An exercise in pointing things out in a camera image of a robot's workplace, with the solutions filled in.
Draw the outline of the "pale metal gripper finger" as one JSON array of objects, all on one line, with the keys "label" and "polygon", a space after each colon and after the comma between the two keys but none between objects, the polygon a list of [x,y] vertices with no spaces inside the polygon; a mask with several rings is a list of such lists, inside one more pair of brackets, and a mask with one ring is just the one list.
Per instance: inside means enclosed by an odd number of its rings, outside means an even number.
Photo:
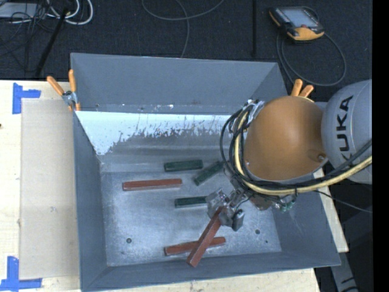
[{"label": "pale metal gripper finger", "polygon": [[229,219],[227,210],[229,197],[222,191],[222,189],[211,193],[205,200],[207,203],[207,214],[209,218],[217,215],[221,221],[227,221]]},{"label": "pale metal gripper finger", "polygon": [[244,216],[242,209],[225,207],[221,211],[221,224],[230,227],[233,231],[238,231],[243,225]]}]

